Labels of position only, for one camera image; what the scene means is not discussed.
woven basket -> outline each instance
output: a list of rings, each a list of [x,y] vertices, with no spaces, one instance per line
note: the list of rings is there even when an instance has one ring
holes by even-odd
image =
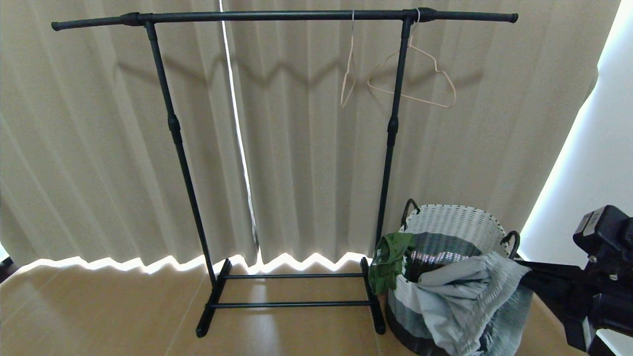
[[[406,217],[410,204],[415,210]],[[438,269],[453,262],[496,251],[502,256],[516,254],[519,236],[516,232],[506,235],[501,224],[489,213],[463,205],[422,205],[413,200],[404,209],[400,232],[416,234],[415,251],[405,257],[404,278],[398,279],[397,288],[411,290],[420,274]],[[509,240],[514,237],[510,249]],[[385,314],[387,323],[396,338],[419,355],[447,355],[435,345],[430,331],[415,313],[389,291]]]

gray towel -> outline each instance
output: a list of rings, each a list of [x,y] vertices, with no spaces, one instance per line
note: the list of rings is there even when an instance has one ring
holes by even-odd
[[[528,271],[491,252],[423,273],[416,284],[398,276],[393,293],[410,314],[422,316],[425,327],[410,332],[430,334],[450,355],[513,355],[532,298],[518,287]]]

black basket handle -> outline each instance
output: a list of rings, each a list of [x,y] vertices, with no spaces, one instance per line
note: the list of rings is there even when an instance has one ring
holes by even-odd
[[[515,243],[512,246],[512,250],[510,251],[510,254],[508,255],[508,258],[510,258],[510,259],[514,259],[517,256],[518,246],[521,243],[521,236],[516,231],[510,231],[506,235],[506,237],[501,239],[501,242],[500,242],[500,244],[504,243],[504,242],[507,242],[508,245],[509,245],[510,244],[510,240],[512,239],[512,236],[514,236],[514,238],[515,238]]]
[[[418,207],[417,203],[415,203],[415,200],[413,199],[409,199],[406,201],[406,205],[404,206],[404,211],[402,212],[402,219],[400,220],[400,226],[404,226],[404,229],[407,230],[407,228],[409,228],[406,225],[406,216],[409,212],[409,205],[413,204],[413,206],[415,207],[415,210],[418,210],[418,214],[420,213],[420,208]]]

clothing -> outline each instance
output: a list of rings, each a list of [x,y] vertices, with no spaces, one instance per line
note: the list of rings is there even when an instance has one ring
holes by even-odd
[[[420,275],[390,291],[396,321],[450,355],[514,355],[532,292],[519,287],[529,268],[490,252]]]
[[[413,234],[395,232],[380,238],[367,275],[375,295],[396,288],[396,277],[403,270],[403,255],[414,248]]]

beige curtain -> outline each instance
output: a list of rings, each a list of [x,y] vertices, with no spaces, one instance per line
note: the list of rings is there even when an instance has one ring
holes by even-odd
[[[596,79],[616,2],[225,2],[225,10],[403,9],[520,13],[516,24],[435,21],[414,44],[456,88],[446,110],[403,99],[384,232],[408,198],[472,205],[520,230]],[[227,24],[264,262],[288,252],[337,260],[373,243],[392,96],[370,71],[398,50],[401,22],[354,24],[356,87],[339,107],[351,22]],[[392,90],[397,59],[374,83]],[[404,93],[450,103],[432,62],[410,51]]]
[[[2,3],[2,244],[19,265],[201,254],[146,31],[50,25],[132,11],[218,4]],[[221,25],[156,27],[212,257],[254,263]]]
[[[384,232],[405,201],[483,208],[520,229],[575,114],[617,10],[593,1],[228,1],[224,10],[403,9],[518,12],[509,23],[415,29],[458,90],[445,110],[402,101]],[[53,32],[50,22],[130,11],[217,11],[212,1],[2,4],[2,243],[19,264],[201,253],[166,126],[146,33]],[[256,245],[219,23],[157,25],[214,261]],[[368,253],[391,96],[367,76],[399,46],[401,23],[354,24],[356,87],[338,101],[351,22],[227,23],[237,111],[264,262],[288,252]],[[396,59],[377,71],[391,89]],[[410,53],[404,92],[451,99]]]

